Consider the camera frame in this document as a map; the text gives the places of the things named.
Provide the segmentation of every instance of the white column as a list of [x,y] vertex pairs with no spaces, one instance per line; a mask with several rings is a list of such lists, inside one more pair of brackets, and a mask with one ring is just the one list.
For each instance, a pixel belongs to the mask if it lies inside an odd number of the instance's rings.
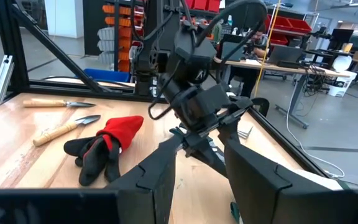
[[49,35],[84,36],[82,0],[45,0],[45,10]]

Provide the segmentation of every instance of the red bin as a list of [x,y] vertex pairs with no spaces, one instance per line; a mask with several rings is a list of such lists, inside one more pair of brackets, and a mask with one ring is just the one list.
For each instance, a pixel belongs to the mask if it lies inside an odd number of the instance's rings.
[[288,43],[288,40],[283,34],[272,34],[272,37],[270,38],[270,43],[286,45]]
[[265,19],[265,27],[266,27],[266,31],[269,28],[270,25],[270,20],[272,19],[272,17],[270,15],[267,15],[266,19]]
[[221,0],[208,0],[208,3],[206,4],[206,10],[211,12],[219,12],[220,3]]
[[186,0],[187,7],[189,9],[192,9],[194,7],[194,1],[195,0]]
[[292,25],[290,24],[290,21],[288,21],[288,18],[277,16],[276,22],[274,23],[273,28],[289,31],[292,29]]
[[303,34],[307,34],[309,32],[311,32],[311,27],[309,26],[309,24],[303,20],[300,19],[288,19],[288,21],[290,22],[292,29],[291,31],[293,32],[301,32]]
[[194,0],[193,9],[205,10],[207,0]]

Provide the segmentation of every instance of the white cable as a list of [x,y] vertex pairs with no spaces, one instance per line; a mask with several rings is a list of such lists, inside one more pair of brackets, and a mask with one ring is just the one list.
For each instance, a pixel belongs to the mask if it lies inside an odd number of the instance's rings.
[[323,163],[326,163],[326,164],[328,164],[328,165],[334,167],[335,169],[337,169],[337,170],[339,170],[339,171],[341,172],[341,175],[333,174],[333,173],[331,173],[331,172],[328,171],[328,170],[324,170],[325,173],[327,173],[328,175],[330,175],[332,178],[345,177],[345,172],[344,172],[341,168],[339,168],[337,165],[335,165],[335,164],[333,164],[333,163],[330,163],[330,162],[328,162],[328,161],[325,161],[324,159],[320,159],[320,158],[318,158],[318,157],[316,157],[316,156],[314,156],[314,155],[311,155],[311,154],[309,154],[308,152],[306,152],[306,150],[305,150],[305,149],[303,148],[303,146],[302,146],[302,142],[299,141],[299,140],[295,137],[295,135],[291,132],[290,127],[288,126],[288,117],[290,116],[290,108],[291,108],[293,96],[294,96],[294,94],[295,94],[295,90],[296,90],[296,87],[297,87],[297,86],[298,86],[298,82],[296,82],[295,87],[294,87],[294,89],[293,89],[292,96],[291,96],[291,100],[290,100],[290,106],[288,107],[288,111],[287,111],[287,120],[286,120],[286,122],[287,122],[287,130],[288,130],[288,132],[289,132],[289,133],[292,135],[292,137],[298,142],[298,144],[300,145],[302,151],[303,151],[306,155],[308,155],[308,156],[310,156],[310,157],[312,157],[312,158],[314,158],[314,159],[317,159],[318,161],[321,161],[321,162],[323,162]]

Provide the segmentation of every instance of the laptop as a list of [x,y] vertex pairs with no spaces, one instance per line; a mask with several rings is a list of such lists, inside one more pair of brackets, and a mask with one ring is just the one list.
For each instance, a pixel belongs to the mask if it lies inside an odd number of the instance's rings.
[[278,64],[280,61],[298,63],[303,50],[296,47],[287,47],[276,45],[270,54],[267,63]]
[[[232,43],[232,42],[224,42],[223,46],[222,46],[222,55],[221,58],[225,57],[226,55],[228,55],[230,53],[231,50],[233,50],[234,48],[237,47],[237,45],[239,45],[238,43]],[[236,61],[239,62],[241,60],[241,58],[244,57],[244,48],[240,47],[240,49],[238,49],[237,51],[234,52],[234,54],[232,54],[229,57],[229,60],[231,61]]]

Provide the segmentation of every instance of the wood carving knife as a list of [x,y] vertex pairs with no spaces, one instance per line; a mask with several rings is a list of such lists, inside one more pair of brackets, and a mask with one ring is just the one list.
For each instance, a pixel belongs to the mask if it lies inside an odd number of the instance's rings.
[[79,125],[87,125],[100,119],[100,115],[91,115],[84,118],[76,119],[75,121],[68,122],[63,126],[52,131],[43,133],[40,137],[37,137],[32,141],[35,146],[41,146],[71,130],[76,129]]
[[95,105],[93,103],[69,102],[65,100],[33,99],[33,100],[24,100],[23,106],[25,108],[31,108],[31,107],[61,107],[61,106],[92,107]]

